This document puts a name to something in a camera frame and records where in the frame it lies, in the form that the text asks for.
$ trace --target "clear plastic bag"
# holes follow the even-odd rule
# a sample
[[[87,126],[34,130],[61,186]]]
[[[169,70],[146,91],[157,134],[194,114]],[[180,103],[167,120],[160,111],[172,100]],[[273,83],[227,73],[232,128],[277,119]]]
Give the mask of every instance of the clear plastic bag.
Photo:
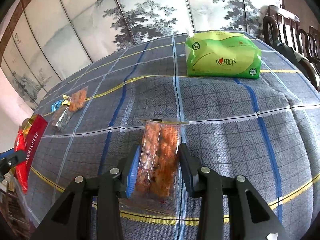
[[[120,207],[134,212],[175,215],[180,123],[145,119],[135,192]]]
[[[57,111],[54,112],[51,125],[57,130],[62,131],[68,124],[71,116],[72,112],[69,111],[69,107],[67,105],[62,105]]]
[[[79,109],[82,109],[84,107],[84,103],[87,99],[87,91],[88,87],[85,87],[72,94],[69,107],[69,110],[71,112],[78,111]]]

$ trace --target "blue stripe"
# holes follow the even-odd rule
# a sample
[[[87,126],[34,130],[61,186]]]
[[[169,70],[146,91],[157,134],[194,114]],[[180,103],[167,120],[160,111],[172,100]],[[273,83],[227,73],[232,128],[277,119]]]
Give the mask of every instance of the blue stripe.
[[[127,87],[125,82],[136,71],[137,66],[138,66],[139,62],[141,61],[142,56],[143,56],[145,50],[147,49],[148,45],[149,45],[149,42],[147,42],[146,46],[144,47],[143,52],[141,53],[141,55],[140,55],[137,63],[135,64],[133,70],[123,80],[124,85],[122,87],[122,95],[121,95],[119,104],[118,104],[115,112],[113,113],[112,119],[111,119],[111,121],[109,123],[109,127],[112,127],[114,125],[114,123],[116,121],[116,118],[117,118],[117,116],[119,114],[120,108],[121,108],[121,106],[122,106],[122,104],[124,102],[124,99],[125,99],[125,96],[126,96],[126,87]],[[110,141],[111,141],[111,136],[112,136],[112,132],[110,131],[107,134],[107,138],[106,138],[106,141],[105,141],[105,144],[104,144],[104,147],[103,147],[103,152],[102,152],[102,155],[101,155],[100,164],[99,164],[99,168],[98,168],[98,175],[102,174],[102,168],[103,168],[103,164],[104,164],[104,162],[106,160],[106,157],[107,157],[107,153],[108,153],[108,149],[109,149],[109,145],[110,145]]]
[[[267,47],[268,49],[271,48],[272,50],[274,50],[272,47],[270,47],[268,44],[265,44],[263,41],[261,41],[261,40],[257,40],[257,41],[260,44],[262,44],[263,46]],[[282,59],[282,61],[284,61],[287,65],[289,65],[289,67],[291,69],[296,70],[296,67],[285,56],[283,56],[280,52],[276,52],[276,54],[278,55],[279,58]],[[300,74],[300,73],[297,73],[297,74],[307,84],[307,86],[311,89],[311,91],[316,96],[316,98],[320,100],[319,93],[316,92],[316,90],[313,87],[313,85],[311,84],[311,82],[303,74]]]
[[[246,89],[248,90],[250,97],[251,97],[251,101],[252,101],[252,107],[254,109],[255,112],[259,111],[259,107],[258,107],[258,102],[257,102],[257,97],[253,91],[253,89],[245,84],[242,84],[237,78],[234,78],[234,81],[239,84],[239,85],[243,85],[244,87],[246,87]],[[272,168],[272,172],[273,172],[273,176],[275,178],[275,182],[276,182],[276,194],[277,194],[277,198],[279,199],[282,196],[282,189],[281,189],[281,177],[280,177],[280,173],[279,173],[279,168],[276,162],[276,157],[275,157],[275,153],[273,151],[272,145],[271,145],[271,141],[268,135],[268,131],[265,125],[265,122],[263,120],[262,117],[258,117],[258,125],[259,128],[261,130],[265,145],[267,147],[268,150],[268,154],[269,154],[269,158],[270,158],[270,164],[271,164],[271,168]],[[282,205],[278,206],[277,209],[277,216],[278,219],[280,220],[280,222],[282,221]]]
[[[272,148],[271,141],[270,141],[270,138],[269,138],[269,135],[267,132],[267,128],[266,128],[266,125],[265,125],[262,117],[258,117],[258,124],[259,124],[260,130],[262,131],[264,142],[265,142],[267,149],[268,149],[268,154],[270,157],[273,176],[276,178],[277,198],[279,199],[282,196],[281,177],[280,177],[280,172],[279,172],[278,165],[276,162],[275,153],[273,152],[273,148]],[[278,219],[280,220],[280,222],[282,222],[281,221],[282,220],[282,205],[278,206],[277,216],[278,216]]]
[[[252,90],[252,88],[249,87],[248,85],[242,84],[237,78],[233,78],[233,80],[234,80],[237,84],[245,86],[245,88],[249,91],[253,110],[254,110],[255,112],[258,112],[258,111],[259,111],[258,102],[257,102],[256,95],[255,95],[254,91]]]

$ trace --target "red packaging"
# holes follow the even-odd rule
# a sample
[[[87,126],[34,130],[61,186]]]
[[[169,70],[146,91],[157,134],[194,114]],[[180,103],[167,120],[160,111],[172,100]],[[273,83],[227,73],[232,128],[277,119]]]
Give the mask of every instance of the red packaging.
[[[40,143],[44,130],[48,125],[48,122],[39,114],[31,117],[31,119],[33,119],[34,121],[32,122],[32,126],[28,132],[28,135],[25,141],[25,149],[27,154],[27,157],[26,157],[27,179],[29,177],[31,164],[35,156],[37,147]]]
[[[25,147],[24,147],[24,138],[23,138],[23,133],[22,130],[19,131],[18,135],[17,135],[17,145],[14,149],[15,151],[18,150],[23,150],[25,151]],[[28,177],[27,177],[27,166],[26,166],[26,161],[24,161],[23,163],[20,163],[16,166],[16,174],[15,174],[16,178],[18,179],[22,191],[24,194],[27,193],[28,191]]]

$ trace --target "metal screw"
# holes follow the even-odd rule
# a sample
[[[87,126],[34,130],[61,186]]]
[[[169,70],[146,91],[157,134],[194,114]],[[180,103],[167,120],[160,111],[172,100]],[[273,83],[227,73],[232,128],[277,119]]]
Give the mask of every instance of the metal screw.
[[[112,168],[112,169],[110,170],[110,173],[111,173],[111,174],[118,174],[118,173],[119,173],[119,169],[118,169],[118,168]]]
[[[237,181],[239,181],[239,182],[245,182],[245,177],[242,176],[242,175],[238,175],[238,176],[237,176]]]
[[[75,178],[75,182],[76,183],[80,183],[80,182],[82,182],[83,181],[83,177],[82,176],[77,176],[76,178]]]
[[[209,173],[210,172],[210,168],[208,167],[201,167],[200,169],[203,173]]]

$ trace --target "table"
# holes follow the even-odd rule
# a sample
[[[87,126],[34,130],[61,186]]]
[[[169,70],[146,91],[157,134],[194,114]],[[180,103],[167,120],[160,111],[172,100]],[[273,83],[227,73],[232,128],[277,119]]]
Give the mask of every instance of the table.
[[[33,223],[74,177],[115,167],[141,141],[142,117],[167,117],[189,120],[182,141],[191,154],[220,175],[246,176],[290,239],[300,239],[320,210],[320,95],[287,59],[246,35],[262,50],[258,80],[187,77],[187,35],[178,34],[116,52],[52,88],[35,111],[48,122],[63,94],[88,86],[90,100],[63,132],[48,125],[41,139],[28,193],[20,194]],[[122,212],[124,238],[195,239],[200,201],[188,197],[181,174],[177,191],[176,216]]]

